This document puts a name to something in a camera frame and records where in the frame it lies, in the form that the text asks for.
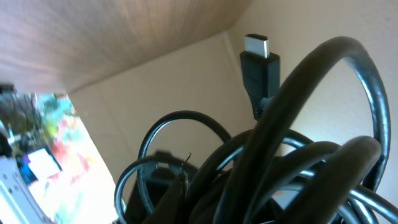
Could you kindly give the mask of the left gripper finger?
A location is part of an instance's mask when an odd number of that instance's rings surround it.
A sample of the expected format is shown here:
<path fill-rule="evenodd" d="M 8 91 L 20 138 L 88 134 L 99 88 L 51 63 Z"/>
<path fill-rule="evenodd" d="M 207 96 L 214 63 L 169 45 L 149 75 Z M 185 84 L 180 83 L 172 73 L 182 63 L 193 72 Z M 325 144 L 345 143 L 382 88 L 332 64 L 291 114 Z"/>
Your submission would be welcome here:
<path fill-rule="evenodd" d="M 142 223 L 180 223 L 187 189 L 186 181 L 193 178 L 198 169 L 181 159 L 173 157 L 171 154 L 160 152 L 139 159 L 129 165 L 124 171 L 124 181 L 126 182 L 133 173 L 143 169 L 146 164 L 151 163 L 168 164 L 176 168 L 177 172 L 172 174 L 171 179 L 166 180 L 169 187 L 164 188 L 159 193 L 157 206 L 152 212 L 148 213 L 148 216 Z"/>

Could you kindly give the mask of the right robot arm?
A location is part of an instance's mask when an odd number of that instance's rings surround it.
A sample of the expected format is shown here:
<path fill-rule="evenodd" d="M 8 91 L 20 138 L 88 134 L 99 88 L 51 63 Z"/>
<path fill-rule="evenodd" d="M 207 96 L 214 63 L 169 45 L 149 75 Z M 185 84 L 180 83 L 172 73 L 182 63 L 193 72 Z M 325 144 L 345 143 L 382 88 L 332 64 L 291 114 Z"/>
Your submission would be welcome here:
<path fill-rule="evenodd" d="M 13 223 L 52 223 L 29 185 L 59 172 L 58 164 L 44 146 L 26 146 L 21 152 L 12 150 L 20 142 L 27 144 L 34 133 L 32 130 L 14 135 L 10 126 L 1 125 L 1 199 L 10 207 L 6 213 L 15 216 Z"/>

